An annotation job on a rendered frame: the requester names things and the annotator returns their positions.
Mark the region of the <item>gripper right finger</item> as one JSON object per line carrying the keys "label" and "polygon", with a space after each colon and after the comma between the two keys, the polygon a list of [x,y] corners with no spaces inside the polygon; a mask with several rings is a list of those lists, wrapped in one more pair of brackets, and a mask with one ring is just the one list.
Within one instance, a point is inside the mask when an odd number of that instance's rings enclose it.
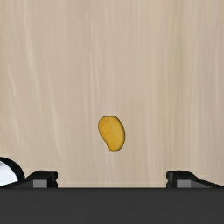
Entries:
{"label": "gripper right finger", "polygon": [[222,188],[222,185],[203,180],[190,171],[167,171],[167,188]]}

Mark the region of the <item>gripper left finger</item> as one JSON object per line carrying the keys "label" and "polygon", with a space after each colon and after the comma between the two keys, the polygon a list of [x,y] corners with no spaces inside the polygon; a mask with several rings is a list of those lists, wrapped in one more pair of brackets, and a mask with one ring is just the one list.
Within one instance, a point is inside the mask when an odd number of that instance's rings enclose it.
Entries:
{"label": "gripper left finger", "polygon": [[3,185],[3,188],[57,188],[57,171],[34,171],[23,180]]}

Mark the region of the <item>white bowl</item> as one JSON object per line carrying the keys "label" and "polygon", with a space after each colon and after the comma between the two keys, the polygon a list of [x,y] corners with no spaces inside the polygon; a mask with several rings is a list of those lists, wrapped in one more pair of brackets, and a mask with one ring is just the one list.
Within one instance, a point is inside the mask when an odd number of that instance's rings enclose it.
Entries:
{"label": "white bowl", "polygon": [[0,186],[18,182],[25,178],[22,168],[7,157],[0,157]]}

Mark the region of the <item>yellow mango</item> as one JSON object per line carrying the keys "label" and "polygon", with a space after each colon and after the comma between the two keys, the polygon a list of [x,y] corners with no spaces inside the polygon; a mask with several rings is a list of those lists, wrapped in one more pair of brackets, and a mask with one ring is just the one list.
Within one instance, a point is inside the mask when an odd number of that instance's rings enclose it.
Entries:
{"label": "yellow mango", "polygon": [[98,122],[98,130],[110,151],[117,152],[123,147],[125,129],[122,122],[116,116],[103,116]]}

